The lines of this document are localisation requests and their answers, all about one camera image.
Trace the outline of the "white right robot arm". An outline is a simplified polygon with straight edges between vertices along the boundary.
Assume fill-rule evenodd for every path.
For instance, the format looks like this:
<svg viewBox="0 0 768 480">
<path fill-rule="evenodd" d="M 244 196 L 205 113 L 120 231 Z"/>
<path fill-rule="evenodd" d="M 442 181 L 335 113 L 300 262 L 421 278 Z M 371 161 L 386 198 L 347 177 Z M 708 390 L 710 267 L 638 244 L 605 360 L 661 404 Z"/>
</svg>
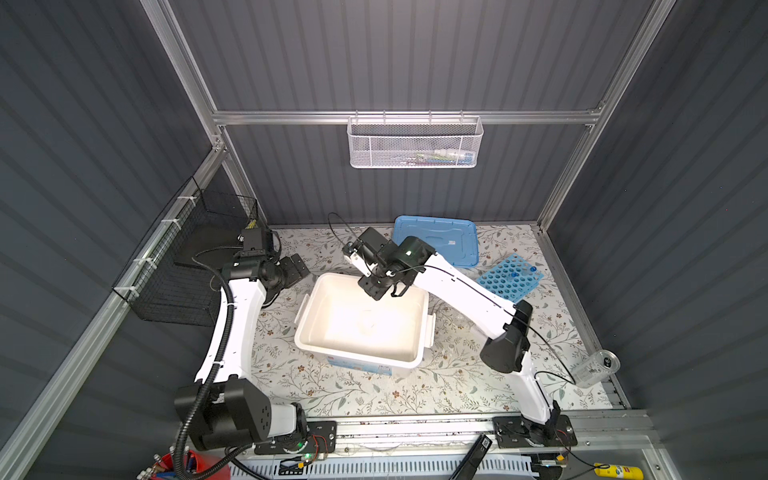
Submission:
<svg viewBox="0 0 768 480">
<path fill-rule="evenodd" d="M 518 407 L 514 432 L 533 446 L 577 444 L 569 418 L 537 378 L 528 334 L 533 307 L 513 303 L 467 277 L 423 240 L 409 236 L 397 244 L 369 227 L 342 247 L 345 260 L 361 272 L 358 285 L 378 301 L 401 297 L 412 286 L 459 311 L 485 335 L 480 359 L 507 377 Z"/>
</svg>

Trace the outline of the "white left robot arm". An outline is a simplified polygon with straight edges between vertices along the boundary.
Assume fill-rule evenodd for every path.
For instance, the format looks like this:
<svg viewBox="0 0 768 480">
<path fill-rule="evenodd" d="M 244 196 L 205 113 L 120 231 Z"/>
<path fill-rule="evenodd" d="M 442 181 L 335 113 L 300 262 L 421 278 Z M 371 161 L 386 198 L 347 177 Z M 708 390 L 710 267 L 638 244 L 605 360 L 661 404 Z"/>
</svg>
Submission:
<svg viewBox="0 0 768 480">
<path fill-rule="evenodd" d="M 298 255 L 284 257 L 278 235 L 250 222 L 233 257 L 208 270 L 220 286 L 212 340 L 192 385 L 178 390 L 181 426 L 171 453 L 180 479 L 206 479 L 251 446 L 303 450 L 310 438 L 300 404 L 276 404 L 255 384 L 251 355 L 261 311 L 309 274 Z"/>
</svg>

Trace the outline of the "white plastic storage bin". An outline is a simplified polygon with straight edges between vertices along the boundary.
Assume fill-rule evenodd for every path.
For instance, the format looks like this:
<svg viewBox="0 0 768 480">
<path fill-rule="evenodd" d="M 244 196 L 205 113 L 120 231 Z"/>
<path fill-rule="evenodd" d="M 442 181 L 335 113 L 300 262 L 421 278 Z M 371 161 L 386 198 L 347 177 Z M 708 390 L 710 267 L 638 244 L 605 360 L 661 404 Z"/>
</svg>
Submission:
<svg viewBox="0 0 768 480">
<path fill-rule="evenodd" d="M 332 366 L 392 376 L 422 363 L 434 345 L 436 318 L 423 289 L 376 301 L 356 276 L 325 273 L 304 297 L 295 323 L 299 349 Z"/>
</svg>

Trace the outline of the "blue test tube rack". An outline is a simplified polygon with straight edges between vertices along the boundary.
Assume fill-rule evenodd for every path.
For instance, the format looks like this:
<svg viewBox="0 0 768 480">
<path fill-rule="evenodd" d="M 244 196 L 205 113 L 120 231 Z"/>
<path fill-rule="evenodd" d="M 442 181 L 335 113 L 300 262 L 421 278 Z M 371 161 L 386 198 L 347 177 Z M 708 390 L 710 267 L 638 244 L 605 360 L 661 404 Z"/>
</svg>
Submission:
<svg viewBox="0 0 768 480">
<path fill-rule="evenodd" d="M 476 282 L 495 295 L 517 303 L 535 290 L 544 277 L 538 267 L 537 273 L 530 274 L 530 267 L 536 266 L 513 254 L 480 276 Z"/>
</svg>

